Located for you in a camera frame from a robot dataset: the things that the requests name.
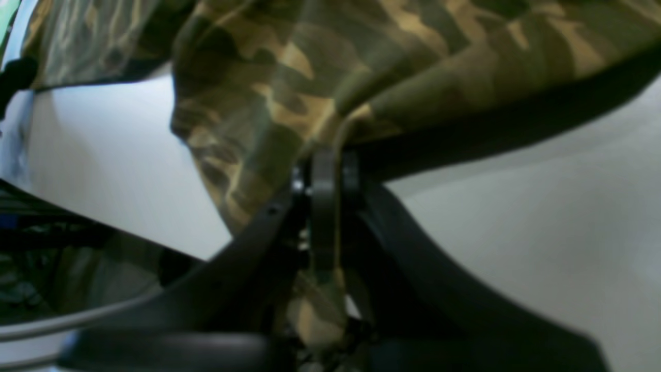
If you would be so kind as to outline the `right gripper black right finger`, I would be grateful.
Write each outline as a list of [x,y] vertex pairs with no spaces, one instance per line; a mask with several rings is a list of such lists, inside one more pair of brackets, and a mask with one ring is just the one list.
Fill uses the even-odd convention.
[[367,316],[366,371],[607,371],[589,337],[519,306],[425,233],[397,197],[341,165],[342,264]]

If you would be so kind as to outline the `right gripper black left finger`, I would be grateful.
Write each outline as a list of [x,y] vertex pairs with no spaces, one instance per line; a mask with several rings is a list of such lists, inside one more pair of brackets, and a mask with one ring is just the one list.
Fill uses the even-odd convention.
[[295,371],[284,309],[299,269],[295,177],[208,263],[167,290],[72,332],[66,371]]

